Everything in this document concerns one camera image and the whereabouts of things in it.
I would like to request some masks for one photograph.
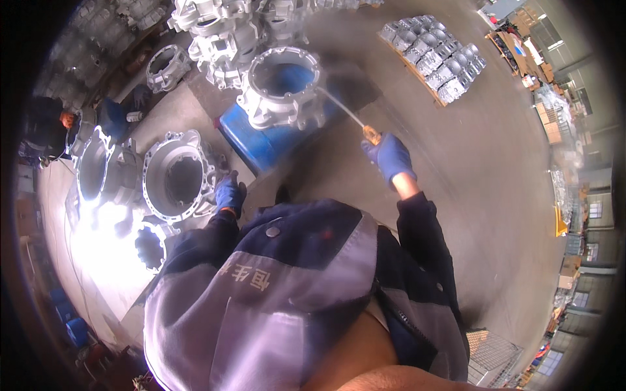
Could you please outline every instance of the navy blue jacket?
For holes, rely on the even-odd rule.
[[[306,354],[290,358],[302,362],[301,370],[294,369],[297,376],[278,378],[302,385],[374,295],[387,321],[400,365],[466,381],[468,343],[456,299],[452,257],[436,218],[436,207],[419,193],[399,201],[398,210],[400,243],[388,228],[376,228],[375,222],[368,236],[367,222],[373,219],[334,200],[266,208],[241,230],[233,214],[221,211],[203,230],[181,234],[146,303],[146,359],[157,380],[172,389],[190,385],[178,383],[181,378],[196,379],[186,380],[194,386],[224,388],[230,384],[224,380],[229,378],[226,363],[232,366],[233,358],[223,353],[220,341],[228,340],[229,346],[238,343],[236,339],[229,340],[235,337],[225,330],[239,327],[242,318],[253,323],[259,319],[271,323],[267,317],[273,315],[268,314],[288,313],[294,318],[306,315],[304,323],[294,327],[302,326],[304,337],[300,340],[298,333],[291,336],[284,330],[279,335],[295,338],[293,345],[303,344]],[[367,262],[361,261],[369,253],[373,259],[371,273]],[[254,270],[264,274],[255,272],[256,280],[251,280],[251,275],[242,280],[242,285],[240,277]],[[206,279],[199,279],[197,276],[203,273]],[[258,281],[266,281],[267,285],[261,287],[267,288],[269,296],[257,296],[266,294],[254,289],[259,288]],[[192,292],[184,294],[193,298],[176,298],[181,287],[190,289]],[[198,312],[211,305],[214,307],[202,311],[218,315],[204,320]],[[172,337],[176,343],[164,340],[196,330],[196,325],[190,325],[194,322],[218,323],[214,328],[205,327],[212,336],[208,342],[202,339],[201,344],[210,347],[209,357],[203,350],[195,350],[198,339],[182,349],[180,337]],[[246,332],[249,330],[241,330],[238,335]],[[189,371],[190,362],[204,362],[202,365],[210,366],[214,373],[203,378],[205,372]]]

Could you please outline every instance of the work jacket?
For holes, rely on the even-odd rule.
[[[145,304],[146,361],[172,390],[297,390],[376,298],[398,362],[466,381],[468,344],[434,204],[398,235],[335,200],[221,211],[180,235]]]

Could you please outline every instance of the worker's right hand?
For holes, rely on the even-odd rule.
[[[235,213],[235,217],[241,217],[241,208],[244,205],[247,190],[245,184],[237,184],[237,170],[233,170],[215,186],[215,201],[217,210],[230,210]]]
[[[418,176],[415,175],[411,166],[409,151],[402,141],[391,133],[383,133],[378,145],[363,140],[361,148],[372,163],[378,166],[382,177],[391,189],[396,189],[391,180],[400,173],[406,173],[417,180]]]

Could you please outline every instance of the wooden pallet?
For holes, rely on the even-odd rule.
[[[493,44],[496,46],[496,48],[498,48],[498,50],[500,51],[500,57],[502,57],[503,59],[505,59],[505,60],[506,60],[506,62],[507,62],[507,63],[509,64],[509,66],[511,67],[511,69],[513,70],[513,72],[512,72],[511,74],[512,74],[513,76],[517,76],[517,75],[520,73],[519,66],[518,66],[518,69],[515,69],[515,68],[513,67],[513,64],[511,64],[511,61],[509,61],[509,59],[508,59],[508,58],[506,58],[505,53],[504,53],[504,52],[502,51],[502,49],[498,46],[498,44],[496,43],[496,41],[494,41],[494,40],[493,40],[493,35],[492,35],[491,33],[490,33],[490,34],[487,34],[487,35],[485,36],[485,39],[489,39],[491,42],[493,42]]]
[[[422,76],[418,70],[415,68],[415,64],[411,64],[409,61],[407,61],[406,58],[404,58],[402,56],[402,52],[398,49],[396,49],[393,44],[385,41],[383,38],[381,38],[380,36],[378,36],[378,39],[380,39],[384,44],[386,44],[387,46],[389,46],[391,48],[391,50],[393,50],[398,57],[400,57],[400,59],[402,60],[402,62],[404,63],[404,65],[406,65],[406,67],[415,75],[415,77],[417,77],[417,79],[424,85],[424,87],[426,87],[426,89],[428,90],[428,92],[430,93],[430,95],[433,96],[435,102],[439,103],[441,105],[441,107],[446,107],[448,104],[444,101],[442,101],[439,98],[439,95],[437,95],[437,91],[433,91],[432,88],[430,88],[430,86],[428,84],[426,84],[426,80],[424,78],[424,76]]]

